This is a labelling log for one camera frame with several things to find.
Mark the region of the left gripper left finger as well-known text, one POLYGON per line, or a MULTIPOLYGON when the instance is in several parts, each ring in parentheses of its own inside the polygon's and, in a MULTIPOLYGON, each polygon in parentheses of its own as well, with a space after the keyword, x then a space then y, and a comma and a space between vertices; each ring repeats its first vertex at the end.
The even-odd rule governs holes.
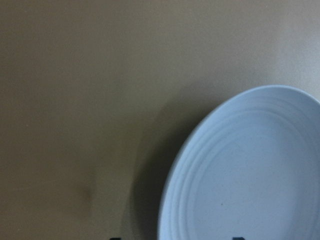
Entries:
POLYGON ((109 240, 122 240, 121 237, 111 237, 109 240))

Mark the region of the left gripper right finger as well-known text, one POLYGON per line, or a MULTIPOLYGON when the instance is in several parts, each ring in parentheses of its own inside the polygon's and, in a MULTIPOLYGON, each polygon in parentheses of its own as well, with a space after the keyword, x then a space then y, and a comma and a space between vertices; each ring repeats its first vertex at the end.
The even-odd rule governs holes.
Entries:
POLYGON ((243 236, 234 236, 232 240, 246 240, 243 236))

